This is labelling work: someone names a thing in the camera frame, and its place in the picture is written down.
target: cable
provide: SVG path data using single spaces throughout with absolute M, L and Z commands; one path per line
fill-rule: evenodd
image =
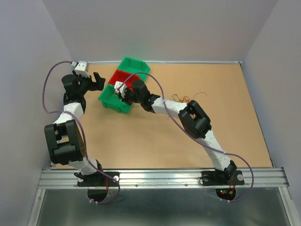
M 70 63 L 70 64 L 72 64 L 72 61 L 61 61 L 61 62 L 56 63 L 55 65 L 53 65 L 53 66 L 51 67 L 51 69 L 49 70 L 49 72 L 48 72 L 48 74 L 47 74 L 47 76 L 46 76 L 46 79 L 45 79 L 45 82 L 44 82 L 44 86 L 43 86 L 43 91 L 42 91 L 42 104 L 43 104 L 43 108 L 44 108 L 44 111 L 45 111 L 46 113 L 48 113 L 48 114 L 52 114 L 52 113 L 66 113 L 66 114 L 71 115 L 72 118 L 76 121 L 76 123 L 78 124 L 78 126 L 79 126 L 79 128 L 80 128 L 80 130 L 81 130 L 81 134 L 82 134 L 82 136 L 83 136 L 83 141 L 84 141 L 85 149 L 87 149 L 86 135 L 85 135 L 85 132 L 84 132 L 84 128 L 83 128 L 82 124 L 80 123 L 79 119 L 78 119 L 73 113 L 71 113 L 71 112 L 69 112 L 69 111 L 51 111 L 51 112 L 50 112 L 50 111 L 47 110 L 47 108 L 46 108 L 46 106 L 45 106 L 45 88 L 46 88 L 46 84 L 47 84 L 48 78 L 49 78 L 49 76 L 50 76 L 52 70 L 53 70 L 56 66 L 58 66 L 58 65 L 60 65 L 60 64 L 63 64 L 63 63 Z M 89 160 L 89 158 L 88 158 L 88 154 L 86 154 L 85 157 L 86 157 L 88 163 L 89 163 L 89 164 L 90 164 L 97 172 L 99 172 L 99 173 L 101 173 L 103 176 L 105 176 L 105 177 L 111 179 L 114 183 L 116 183 L 116 184 L 118 185 L 118 191 L 117 191 L 116 195 L 115 195 L 112 199 L 110 199 L 110 200 L 108 200 L 108 201 L 105 201 L 105 202 L 95 202 L 95 201 L 93 201 L 93 200 L 90 200 L 90 201 L 91 201 L 91 202 L 94 202 L 95 204 L 101 204 L 101 205 L 102 205 L 102 204 L 108 204 L 108 203 L 112 202 L 113 200 L 115 200 L 115 199 L 117 198 L 117 196 L 118 196 L 119 193 L 120 193 L 120 184 L 119 184 L 119 182 L 118 182 L 117 180 L 115 180 L 113 177 L 111 177 L 110 175 L 108 175 L 108 174 L 102 172 L 102 171 L 99 170 L 97 167 L 95 167 L 95 166 L 90 162 L 90 160 Z
M 172 121 L 174 121 L 174 123 L 187 135 L 187 136 L 189 136 L 192 140 L 194 140 L 195 142 L 197 142 L 198 144 L 200 144 L 200 145 L 202 145 L 203 147 L 206 147 L 206 148 L 209 148 L 209 149 L 211 149 L 211 150 L 213 150 L 213 151 L 215 151 L 215 152 L 219 152 L 219 153 L 222 153 L 222 154 L 226 154 L 226 155 L 231 155 L 231 156 L 235 156 L 235 157 L 238 157 L 238 158 L 240 158 L 242 161 L 244 161 L 245 162 L 245 164 L 248 166 L 248 168 L 250 169 L 250 172 L 251 172 L 251 175 L 252 175 L 252 183 L 251 183 L 251 186 L 250 186 L 250 189 L 247 191 L 247 193 L 243 196 L 243 197 L 241 197 L 241 198 L 238 198 L 238 199 L 236 199 L 236 200 L 232 200 L 232 201 L 229 201 L 229 200 L 226 200 L 227 202 L 238 202 L 238 201 L 240 201 L 240 200 L 243 200 L 244 198 L 246 198 L 249 194 L 250 194 L 250 192 L 252 191 L 252 189 L 253 189 L 253 186 L 254 186 L 254 173 L 253 173 L 253 170 L 252 170 L 252 167 L 250 166 L 250 164 L 243 158 L 243 157 L 241 157 L 241 156 L 239 156 L 238 154 L 233 154 L 233 153 L 226 153 L 226 152 L 224 152 L 224 151 L 221 151 L 221 150 L 218 150 L 218 149 L 215 149 L 215 148 L 213 148 L 213 147 L 210 147 L 210 146 L 207 146 L 207 145 L 204 145 L 204 144 L 202 144 L 201 142 L 199 142 L 198 140 L 196 140 L 195 138 L 193 138 L 189 133 L 187 133 L 186 131 L 185 131 L 185 129 L 175 120 L 175 118 L 171 115 L 171 113 L 169 112 L 169 109 L 167 108 L 167 106 L 166 106 L 166 103 L 165 103 L 165 97 L 164 97 L 164 91 L 163 91 L 163 88 L 162 88 L 162 86 L 160 85 L 160 83 L 159 83 L 159 81 L 153 76 L 153 75 L 151 75 L 151 74 L 149 74 L 149 73 L 146 73 L 146 72 L 136 72 L 136 73 L 134 73 L 134 74 L 131 74 L 130 76 L 128 76 L 127 77 L 127 79 L 117 88 L 117 90 L 119 91 L 120 90 L 120 88 L 132 77 L 132 76 L 134 76 L 134 75 L 136 75 L 136 74 L 146 74 L 146 75 L 148 75 L 148 76 L 150 76 L 157 84 L 158 84 L 158 86 L 159 86 L 159 88 L 160 88 L 160 90 L 161 90 L 161 93 L 162 93 L 162 99 L 163 99 L 163 105 L 164 105 L 164 107 L 165 107 L 165 110 L 166 110 L 166 112 L 167 112 L 167 114 L 168 114 L 168 116 L 172 119 Z

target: gray wall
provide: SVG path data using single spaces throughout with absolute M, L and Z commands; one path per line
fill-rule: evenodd
M 243 63 L 272 161 L 301 216 L 301 1 L 279 0 Z
M 0 7 L 0 225 L 27 225 L 40 171 L 48 163 L 42 86 L 49 68 L 71 56 L 41 0 Z M 47 105 L 62 107 L 61 66 L 49 81 Z
M 242 60 L 277 0 L 44 0 L 74 60 Z

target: gray floor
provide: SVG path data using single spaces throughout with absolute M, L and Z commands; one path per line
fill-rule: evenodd
M 246 188 L 237 190 L 243 195 Z M 237 203 L 213 189 L 125 190 L 112 204 L 96 206 L 87 191 L 47 190 L 39 226 L 286 226 L 278 188 L 254 188 Z

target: purple cable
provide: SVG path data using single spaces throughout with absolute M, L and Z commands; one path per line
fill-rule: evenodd
M 248 190 L 248 192 L 243 196 L 243 197 L 241 197 L 241 198 L 239 198 L 239 199 L 235 199 L 235 200 L 232 200 L 232 201 L 228 201 L 228 200 L 225 200 L 225 201 L 227 201 L 227 202 L 238 202 L 238 201 L 240 201 L 240 200 L 243 200 L 244 198 L 246 198 L 249 194 L 250 194 L 250 192 L 252 191 L 252 189 L 253 189 L 253 186 L 254 186 L 254 173 L 253 173 L 253 170 L 252 170 L 252 167 L 250 166 L 250 164 L 243 158 L 243 157 L 241 157 L 241 156 L 239 156 L 238 154 L 233 154 L 233 153 L 226 153 L 226 152 L 224 152 L 224 151 L 221 151 L 221 150 L 218 150 L 218 149 L 215 149 L 215 148 L 213 148 L 213 147 L 210 147 L 210 146 L 207 146 L 207 145 L 204 145 L 204 144 L 202 144 L 201 142 L 199 142 L 198 140 L 196 140 L 195 138 L 193 138 L 190 134 L 188 134 L 186 131 L 185 131 L 185 129 L 184 128 L 182 128 L 182 126 L 175 120 L 175 118 L 171 115 L 171 113 L 170 113 L 170 111 L 169 111 L 169 109 L 167 108 L 167 106 L 166 106 L 166 103 L 165 103 L 165 97 L 164 97 L 164 91 L 163 91 L 163 88 L 162 88 L 162 86 L 160 85 L 160 83 L 159 83 L 159 81 L 153 76 L 153 75 L 151 75 L 151 74 L 149 74 L 149 73 L 146 73 L 146 72 L 136 72 L 136 73 L 134 73 L 134 74 L 131 74 L 129 77 L 127 77 L 127 79 L 121 84 L 121 86 L 119 86 L 118 87 L 118 91 L 120 90 L 120 88 L 132 77 L 132 76 L 134 76 L 134 75 L 136 75 L 136 74 L 146 74 L 146 75 L 148 75 L 148 76 L 150 76 L 157 84 L 158 84 L 158 86 L 159 86 L 159 88 L 160 88 L 160 90 L 161 90 L 161 93 L 162 93 L 162 99 L 163 99 L 163 104 L 164 104 L 164 107 L 165 107 L 165 110 L 166 110 L 166 112 L 167 112 L 167 114 L 168 114 L 168 116 L 174 121 L 174 123 L 187 135 L 187 136 L 189 136 L 192 140 L 194 140 L 195 142 L 197 142 L 198 144 L 200 144 L 200 145 L 202 145 L 203 147 L 206 147 L 206 148 L 209 148 L 209 149 L 211 149 L 211 150 L 213 150 L 213 151 L 215 151 L 215 152 L 219 152 L 219 153 L 222 153 L 222 154 L 226 154 L 226 155 L 231 155 L 231 156 L 235 156 L 235 157 L 238 157 L 238 158 L 240 158 L 242 161 L 244 161 L 245 162 L 245 164 L 248 166 L 248 168 L 250 169 L 250 172 L 251 172 L 251 175 L 252 175 L 252 183 L 251 183 L 251 186 L 250 186 L 250 189 Z
M 72 61 L 61 61 L 61 62 L 58 62 L 57 64 L 55 64 L 55 65 L 53 65 L 53 66 L 51 67 L 51 69 L 49 70 L 49 72 L 48 72 L 48 74 L 47 74 L 47 76 L 46 76 L 46 79 L 45 79 L 45 82 L 44 82 L 44 86 L 43 86 L 43 91 L 42 91 L 42 104 L 43 104 L 43 108 L 44 108 L 44 111 L 45 111 L 46 113 L 48 113 L 48 114 L 52 114 L 52 113 L 66 113 L 66 114 L 71 115 L 72 118 L 74 118 L 74 120 L 77 122 L 77 124 L 78 124 L 78 126 L 79 126 L 79 128 L 80 128 L 80 130 L 81 130 L 81 134 L 83 135 L 83 141 L 84 141 L 85 149 L 87 149 L 86 136 L 85 136 L 84 128 L 83 128 L 82 124 L 80 123 L 79 119 L 78 119 L 73 113 L 71 113 L 71 112 L 69 112 L 69 111 L 51 111 L 51 112 L 50 112 L 50 111 L 47 110 L 47 108 L 46 108 L 46 106 L 45 106 L 45 88 L 46 88 L 46 84 L 47 84 L 48 78 L 49 78 L 49 76 L 50 76 L 52 70 L 53 70 L 56 66 L 58 66 L 58 65 L 60 65 L 60 64 L 63 64 L 63 63 L 70 63 L 70 64 L 72 64 Z M 112 199 L 110 199 L 110 200 L 108 200 L 108 201 L 105 201 L 105 202 L 95 202 L 95 201 L 93 201 L 93 200 L 90 200 L 90 201 L 91 201 L 91 202 L 94 202 L 95 204 L 100 204 L 100 205 L 102 205 L 102 204 L 108 204 L 108 203 L 112 202 L 113 200 L 115 200 L 115 199 L 117 198 L 117 196 L 118 196 L 119 193 L 120 193 L 120 184 L 119 184 L 119 182 L 118 182 L 117 180 L 115 180 L 113 177 L 111 177 L 110 175 L 108 175 L 108 174 L 102 172 L 102 171 L 99 170 L 97 167 L 95 167 L 95 166 L 90 162 L 90 160 L 89 160 L 89 158 L 88 158 L 88 154 L 86 154 L 85 157 L 86 157 L 88 163 L 89 163 L 89 164 L 90 164 L 97 172 L 99 172 L 99 173 L 101 173 L 103 176 L 105 176 L 105 177 L 111 179 L 114 183 L 116 183 L 116 184 L 118 185 L 118 191 L 117 191 L 116 195 L 115 195 Z

